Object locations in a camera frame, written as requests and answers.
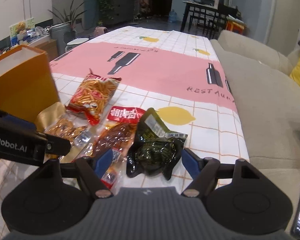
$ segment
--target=dark floor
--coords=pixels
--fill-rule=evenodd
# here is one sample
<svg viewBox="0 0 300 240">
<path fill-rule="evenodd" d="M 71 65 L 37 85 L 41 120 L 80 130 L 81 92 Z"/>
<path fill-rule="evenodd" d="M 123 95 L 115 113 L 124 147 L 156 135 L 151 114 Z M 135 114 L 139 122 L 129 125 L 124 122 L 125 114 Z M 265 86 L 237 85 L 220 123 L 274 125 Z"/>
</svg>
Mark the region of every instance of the dark floor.
<svg viewBox="0 0 300 240">
<path fill-rule="evenodd" d="M 113 27 L 109 27 L 108 30 L 109 31 L 113 31 L 125 26 L 134 26 L 134 27 L 142 27 L 142 28 L 147 28 L 147 29 L 154 29 L 154 30 L 162 30 L 162 31 L 180 31 L 181 28 L 181 22 L 175 22 L 175 23 L 169 23 L 168 21 L 164 21 L 162 19 L 144 19 L 144 20 L 139 20 L 137 21 L 138 24 L 136 25 L 131 25 L 128 23 L 123 23 L 123 24 L 118 24 L 116 26 Z M 188 23 L 186 23 L 186 27 L 185 27 L 185 33 L 188 33 Z M 190 29 L 190 34 L 193 35 L 198 35 L 198 36 L 202 36 L 202 28 L 196 27 L 196 26 L 192 26 Z M 90 35 L 93 36 L 93 32 L 91 33 L 91 30 L 80 33 L 79 36 L 84 36 L 84 35 Z"/>
</svg>

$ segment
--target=lemon print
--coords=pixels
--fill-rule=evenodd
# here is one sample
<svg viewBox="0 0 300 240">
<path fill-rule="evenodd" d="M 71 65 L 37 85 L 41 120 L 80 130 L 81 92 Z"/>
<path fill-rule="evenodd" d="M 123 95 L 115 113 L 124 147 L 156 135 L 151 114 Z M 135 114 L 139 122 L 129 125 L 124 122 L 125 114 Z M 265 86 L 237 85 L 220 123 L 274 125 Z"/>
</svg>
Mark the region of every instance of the lemon print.
<svg viewBox="0 0 300 240">
<path fill-rule="evenodd" d="M 151 37 L 145 37 L 145 36 L 140 36 L 139 39 L 143 39 L 144 41 L 148 41 L 148 42 L 158 42 L 159 39 L 157 38 L 151 38 Z"/>
<path fill-rule="evenodd" d="M 177 106 L 160 108 L 157 114 L 162 120 L 174 125 L 185 125 L 195 120 L 187 110 Z"/>
<path fill-rule="evenodd" d="M 205 51 L 205 50 L 203 50 L 203 49 L 194 49 L 196 52 L 199 52 L 199 53 L 201 53 L 201 54 L 204 54 L 204 55 L 210 55 L 210 53 L 209 52 L 207 52 L 207 51 Z"/>
</svg>

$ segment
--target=french fries snack package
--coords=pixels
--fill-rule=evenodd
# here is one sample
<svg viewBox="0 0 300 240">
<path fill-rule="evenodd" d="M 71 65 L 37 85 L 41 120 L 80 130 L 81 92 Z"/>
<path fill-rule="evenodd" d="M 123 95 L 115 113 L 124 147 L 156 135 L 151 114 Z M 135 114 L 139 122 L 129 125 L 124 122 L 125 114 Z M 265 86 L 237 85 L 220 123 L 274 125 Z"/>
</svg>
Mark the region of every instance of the french fries snack package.
<svg viewBox="0 0 300 240">
<path fill-rule="evenodd" d="M 181 158 L 187 134 L 171 131 L 153 108 L 149 108 L 137 125 L 133 145 L 128 150 L 126 174 L 154 176 L 162 172 L 170 180 Z"/>
<path fill-rule="evenodd" d="M 91 72 L 72 96 L 67 109 L 83 112 L 91 125 L 100 122 L 103 109 L 113 97 L 121 78 L 103 78 Z"/>
<path fill-rule="evenodd" d="M 136 107 L 113 106 L 100 136 L 82 150 L 77 158 L 98 157 L 111 148 L 113 162 L 117 162 L 120 157 L 124 159 L 133 143 L 137 123 L 144 113 L 143 109 Z"/>
</svg>

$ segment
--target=blue container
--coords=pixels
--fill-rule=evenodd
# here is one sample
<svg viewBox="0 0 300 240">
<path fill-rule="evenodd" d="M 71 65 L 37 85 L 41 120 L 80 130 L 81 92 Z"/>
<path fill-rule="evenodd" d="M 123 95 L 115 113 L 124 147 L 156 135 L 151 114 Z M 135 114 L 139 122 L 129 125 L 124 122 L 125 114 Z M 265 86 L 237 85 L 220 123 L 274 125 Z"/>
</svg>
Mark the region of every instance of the blue container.
<svg viewBox="0 0 300 240">
<path fill-rule="evenodd" d="M 174 10 L 171 10 L 171 12 L 169 12 L 168 22 L 174 23 L 176 21 L 177 21 L 177 13 Z"/>
</svg>

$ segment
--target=sofa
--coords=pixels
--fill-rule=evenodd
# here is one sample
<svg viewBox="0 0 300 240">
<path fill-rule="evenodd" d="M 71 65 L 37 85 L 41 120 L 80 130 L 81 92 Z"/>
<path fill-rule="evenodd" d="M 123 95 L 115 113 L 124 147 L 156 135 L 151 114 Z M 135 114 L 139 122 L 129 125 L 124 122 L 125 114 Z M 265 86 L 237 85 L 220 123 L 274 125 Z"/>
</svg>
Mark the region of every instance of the sofa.
<svg viewBox="0 0 300 240">
<path fill-rule="evenodd" d="M 300 87 L 289 75 L 300 49 L 286 57 L 229 31 L 211 43 L 235 99 L 251 164 L 293 203 L 289 233 L 300 195 Z"/>
</svg>

